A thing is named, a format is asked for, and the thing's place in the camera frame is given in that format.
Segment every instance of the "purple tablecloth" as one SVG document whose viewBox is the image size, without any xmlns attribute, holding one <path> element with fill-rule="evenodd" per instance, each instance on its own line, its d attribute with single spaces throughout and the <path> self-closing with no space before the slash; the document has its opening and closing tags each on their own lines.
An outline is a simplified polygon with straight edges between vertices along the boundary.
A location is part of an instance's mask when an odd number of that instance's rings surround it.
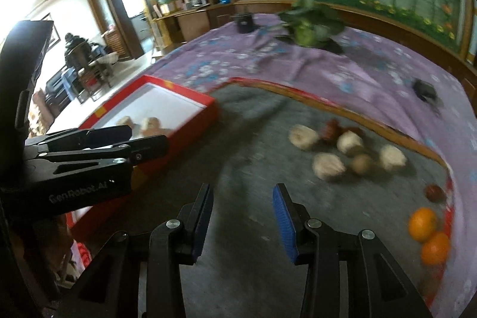
<svg viewBox="0 0 477 318">
<path fill-rule="evenodd" d="M 452 251 L 432 313 L 458 317 L 477 287 L 477 121 L 449 73 L 412 50 L 347 28 L 337 41 L 344 55 L 291 46 L 273 38 L 275 15 L 256 15 L 260 29 L 239 35 L 233 23 L 185 44 L 146 74 L 207 92 L 230 77 L 302 89 L 381 121 L 435 150 L 454 184 Z M 440 115 L 414 95 L 420 78 L 434 85 Z"/>
</svg>

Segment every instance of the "metal screw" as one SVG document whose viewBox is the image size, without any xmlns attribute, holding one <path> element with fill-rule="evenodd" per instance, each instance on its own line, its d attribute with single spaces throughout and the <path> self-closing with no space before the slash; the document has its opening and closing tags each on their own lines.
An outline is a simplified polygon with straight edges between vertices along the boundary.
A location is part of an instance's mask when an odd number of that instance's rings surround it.
<svg viewBox="0 0 477 318">
<path fill-rule="evenodd" d="M 308 224 L 308 226 L 309 226 L 310 228 L 313 228 L 313 229 L 320 228 L 321 225 L 323 225 L 323 224 L 321 224 L 321 221 L 318 220 L 317 218 L 311 218 L 311 219 L 309 219 L 308 222 L 307 222 L 307 224 Z"/>
<path fill-rule="evenodd" d="M 125 239 L 127 238 L 127 233 L 126 232 L 118 232 L 116 234 L 116 236 L 114 237 L 114 239 L 118 242 L 118 243 L 122 243 L 123 241 L 125 241 Z"/>
<path fill-rule="evenodd" d="M 374 232 L 370 231 L 369 229 L 365 229 L 364 231 L 362 231 L 361 236 L 363 236 L 367 240 L 373 240 L 376 237 Z"/>
<path fill-rule="evenodd" d="M 167 223 L 165 223 L 166 227 L 168 227 L 169 229 L 176 229 L 180 226 L 180 221 L 179 220 L 176 220 L 176 219 L 173 219 L 173 220 L 169 220 Z"/>
</svg>

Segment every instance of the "framed picture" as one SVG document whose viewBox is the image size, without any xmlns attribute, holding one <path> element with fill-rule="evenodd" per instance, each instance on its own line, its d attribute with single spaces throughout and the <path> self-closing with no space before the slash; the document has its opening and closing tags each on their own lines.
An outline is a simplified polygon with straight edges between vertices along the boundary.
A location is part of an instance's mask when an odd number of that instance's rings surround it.
<svg viewBox="0 0 477 318">
<path fill-rule="evenodd" d="M 42 21 L 53 21 L 52 15 L 50 13 L 48 13 L 41 20 Z M 61 41 L 61 38 L 60 38 L 60 35 L 58 34 L 58 30 L 56 30 L 56 26 L 54 26 L 54 24 L 53 24 L 52 37 L 49 39 L 49 46 L 48 46 L 47 52 L 60 41 Z"/>
</svg>

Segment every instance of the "white tile floor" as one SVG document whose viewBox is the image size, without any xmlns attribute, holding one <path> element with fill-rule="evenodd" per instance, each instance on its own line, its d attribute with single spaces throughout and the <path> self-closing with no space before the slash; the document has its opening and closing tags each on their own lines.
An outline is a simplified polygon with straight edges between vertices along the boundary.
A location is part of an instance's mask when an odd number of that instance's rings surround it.
<svg viewBox="0 0 477 318">
<path fill-rule="evenodd" d="M 78 127 L 86 118 L 96 111 L 101 104 L 108 100 L 111 95 L 116 93 L 126 83 L 136 77 L 139 73 L 151 65 L 152 52 L 148 52 L 137 60 L 118 62 L 113 65 L 113 77 L 111 78 L 111 89 L 107 86 L 104 93 L 96 101 L 88 99 L 80 104 L 78 99 L 73 100 L 55 119 L 48 133 L 67 130 L 68 128 Z"/>
</svg>

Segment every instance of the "gray mat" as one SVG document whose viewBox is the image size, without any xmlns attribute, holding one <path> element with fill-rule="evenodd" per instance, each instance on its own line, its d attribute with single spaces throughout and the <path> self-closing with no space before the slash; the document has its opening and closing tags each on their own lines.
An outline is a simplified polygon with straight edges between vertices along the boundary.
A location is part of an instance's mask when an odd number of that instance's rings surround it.
<svg viewBox="0 0 477 318">
<path fill-rule="evenodd" d="M 316 152 L 333 149 L 299 150 L 288 141 L 288 131 L 297 123 L 322 128 L 332 114 L 255 88 L 232 85 L 213 96 L 220 123 L 136 192 L 90 246 L 99 247 L 117 230 L 152 230 L 176 216 L 208 182 L 215 204 L 204 251 L 194 267 L 181 267 L 188 317 L 298 317 L 306 266 L 295 267 L 285 255 L 271 201 L 274 185 L 283 182 L 294 202 L 335 230 L 375 231 L 411 280 L 419 281 L 420 245 L 409 237 L 407 221 L 420 206 L 442 213 L 423 195 L 424 182 L 444 187 L 441 166 L 401 148 L 409 164 L 399 175 L 377 171 L 359 179 L 347 174 L 325 183 L 314 176 L 312 160 Z M 375 151 L 389 143 L 372 131 L 366 131 L 366 141 Z"/>
</svg>

